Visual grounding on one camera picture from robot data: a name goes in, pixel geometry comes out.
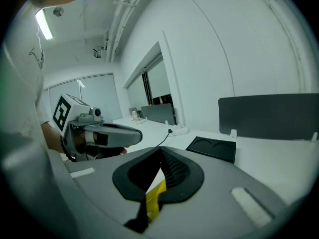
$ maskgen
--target white t-shirt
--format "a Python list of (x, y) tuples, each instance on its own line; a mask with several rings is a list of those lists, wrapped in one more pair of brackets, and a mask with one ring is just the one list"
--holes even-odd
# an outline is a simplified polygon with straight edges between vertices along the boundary
[(27, 2), (15, 17), (1, 48), (1, 77), (6, 82), (1, 96), (1, 129), (21, 133), (47, 147), (41, 125), (50, 121), (42, 99), (44, 53), (37, 35), (38, 10)]

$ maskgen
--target black tray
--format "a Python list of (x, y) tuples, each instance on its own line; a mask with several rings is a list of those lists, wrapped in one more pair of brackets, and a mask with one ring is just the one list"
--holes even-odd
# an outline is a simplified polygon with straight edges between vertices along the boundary
[(197, 136), (186, 150), (234, 163), (236, 143)]

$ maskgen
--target person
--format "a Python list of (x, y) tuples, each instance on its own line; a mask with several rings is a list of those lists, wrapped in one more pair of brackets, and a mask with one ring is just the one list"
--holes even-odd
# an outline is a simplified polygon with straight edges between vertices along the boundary
[[(2, 128), (7, 124), (5, 131), (39, 140), (44, 147), (60, 153), (63, 153), (60, 134), (49, 125), (50, 118), (42, 99), (45, 56), (35, 14), (42, 8), (73, 1), (27, 0), (13, 20), (1, 47), (2, 58), (5, 56), (11, 67), (10, 72), (6, 72), (9, 75), (7, 78), (11, 77), (12, 84), (18, 86), (14, 87), (10, 97), (13, 99), (10, 104), (15, 111), (14, 116), (7, 112), (6, 119), (1, 123)], [(75, 142), (76, 145), (84, 144), (84, 134), (77, 136)]]

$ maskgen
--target white table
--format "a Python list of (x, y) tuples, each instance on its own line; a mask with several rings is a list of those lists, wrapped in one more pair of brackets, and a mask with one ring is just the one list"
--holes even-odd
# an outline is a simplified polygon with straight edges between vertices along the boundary
[[(136, 125), (130, 118), (114, 123), (134, 127), (143, 133), (143, 140), (128, 148), (128, 153), (157, 146), (168, 128), (163, 123), (147, 121)], [(162, 146), (186, 149), (196, 136), (235, 141), (235, 165), (275, 191), (287, 204), (306, 195), (319, 168), (319, 141), (266, 140), (191, 130), (190, 133), (168, 137)]]

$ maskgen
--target fluorescent light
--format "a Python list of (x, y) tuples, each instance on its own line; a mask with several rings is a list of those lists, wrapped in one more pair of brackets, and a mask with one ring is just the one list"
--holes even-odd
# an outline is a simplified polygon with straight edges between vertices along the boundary
[(38, 24), (41, 28), (41, 31), (42, 31), (45, 39), (47, 39), (47, 40), (52, 39), (53, 36), (51, 34), (48, 23), (46, 22), (44, 11), (43, 10), (38, 11), (37, 14), (35, 15), (35, 18), (36, 18), (36, 21), (38, 21)]
[(81, 80), (76, 80), (79, 84), (80, 84), (80, 86), (82, 87), (82, 88), (85, 88), (85, 86), (84, 86), (84, 84), (81, 82)]

